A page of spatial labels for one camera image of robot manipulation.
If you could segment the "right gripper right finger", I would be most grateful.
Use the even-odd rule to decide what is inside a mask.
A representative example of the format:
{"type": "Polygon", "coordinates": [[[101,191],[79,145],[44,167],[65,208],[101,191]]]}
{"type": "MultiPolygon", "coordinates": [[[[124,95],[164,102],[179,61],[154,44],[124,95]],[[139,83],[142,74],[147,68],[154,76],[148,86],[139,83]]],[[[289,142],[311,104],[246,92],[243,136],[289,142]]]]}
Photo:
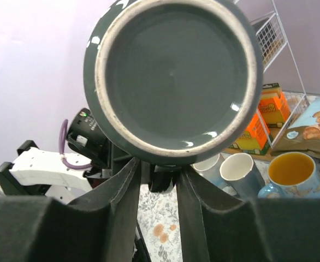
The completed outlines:
{"type": "Polygon", "coordinates": [[[242,201],[190,166],[176,191],[184,261],[320,261],[320,199],[242,201]]]}

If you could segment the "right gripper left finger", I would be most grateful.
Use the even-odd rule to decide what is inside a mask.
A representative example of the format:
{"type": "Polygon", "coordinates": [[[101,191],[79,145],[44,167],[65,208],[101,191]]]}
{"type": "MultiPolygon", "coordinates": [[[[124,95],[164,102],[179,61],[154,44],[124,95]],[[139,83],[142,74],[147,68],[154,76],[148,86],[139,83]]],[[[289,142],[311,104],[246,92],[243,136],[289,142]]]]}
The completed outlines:
{"type": "Polygon", "coordinates": [[[0,197],[0,261],[131,261],[140,182],[133,158],[68,205],[46,196],[0,197]]]}

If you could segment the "dark teal mug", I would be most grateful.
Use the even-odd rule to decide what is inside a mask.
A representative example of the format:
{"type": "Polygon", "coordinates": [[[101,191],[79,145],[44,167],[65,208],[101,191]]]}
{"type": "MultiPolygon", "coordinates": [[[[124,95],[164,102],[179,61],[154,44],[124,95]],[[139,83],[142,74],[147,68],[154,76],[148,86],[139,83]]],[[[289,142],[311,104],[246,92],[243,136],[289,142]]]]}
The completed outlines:
{"type": "Polygon", "coordinates": [[[262,174],[247,153],[236,153],[225,159],[220,175],[242,199],[256,198],[265,186],[262,174]]]}

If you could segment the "patterned blue mug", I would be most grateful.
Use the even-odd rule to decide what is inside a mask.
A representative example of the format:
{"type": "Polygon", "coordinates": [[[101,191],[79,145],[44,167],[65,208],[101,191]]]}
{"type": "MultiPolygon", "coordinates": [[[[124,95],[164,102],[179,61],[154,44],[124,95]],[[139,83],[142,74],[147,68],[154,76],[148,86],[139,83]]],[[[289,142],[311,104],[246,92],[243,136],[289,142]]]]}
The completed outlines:
{"type": "Polygon", "coordinates": [[[301,152],[274,158],[268,167],[269,183],[259,198],[320,198],[320,176],[316,162],[301,152]]]}

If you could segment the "light blue mug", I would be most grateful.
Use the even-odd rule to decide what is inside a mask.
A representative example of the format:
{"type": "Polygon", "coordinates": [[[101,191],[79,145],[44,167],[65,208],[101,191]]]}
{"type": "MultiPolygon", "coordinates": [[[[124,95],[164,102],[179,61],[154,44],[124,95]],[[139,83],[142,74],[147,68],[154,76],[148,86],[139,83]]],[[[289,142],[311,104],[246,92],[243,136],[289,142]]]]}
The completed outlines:
{"type": "Polygon", "coordinates": [[[205,161],[192,164],[193,169],[209,182],[220,189],[227,186],[225,180],[221,177],[220,167],[224,162],[224,157],[217,154],[205,161]]]}

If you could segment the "dark grey mug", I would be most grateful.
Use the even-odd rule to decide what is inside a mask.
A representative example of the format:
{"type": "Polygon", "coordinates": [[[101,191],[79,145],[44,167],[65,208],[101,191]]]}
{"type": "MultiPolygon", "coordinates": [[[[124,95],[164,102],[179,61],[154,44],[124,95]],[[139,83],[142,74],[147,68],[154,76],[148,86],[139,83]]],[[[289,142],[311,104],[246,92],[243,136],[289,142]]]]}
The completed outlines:
{"type": "Polygon", "coordinates": [[[115,1],[85,51],[86,100],[152,189],[227,148],[256,112],[263,59],[230,1],[115,1]]]}

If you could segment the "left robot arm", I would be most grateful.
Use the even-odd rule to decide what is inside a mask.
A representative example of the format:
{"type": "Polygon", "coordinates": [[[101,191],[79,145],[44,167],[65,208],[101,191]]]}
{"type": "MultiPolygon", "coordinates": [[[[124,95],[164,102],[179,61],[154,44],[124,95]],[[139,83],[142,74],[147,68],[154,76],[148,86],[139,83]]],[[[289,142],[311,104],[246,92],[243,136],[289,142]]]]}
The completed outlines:
{"type": "Polygon", "coordinates": [[[0,165],[4,195],[38,195],[67,204],[75,199],[73,189],[87,193],[112,176],[111,143],[89,109],[64,120],[58,137],[58,152],[44,151],[32,140],[17,149],[13,162],[0,165]]]}

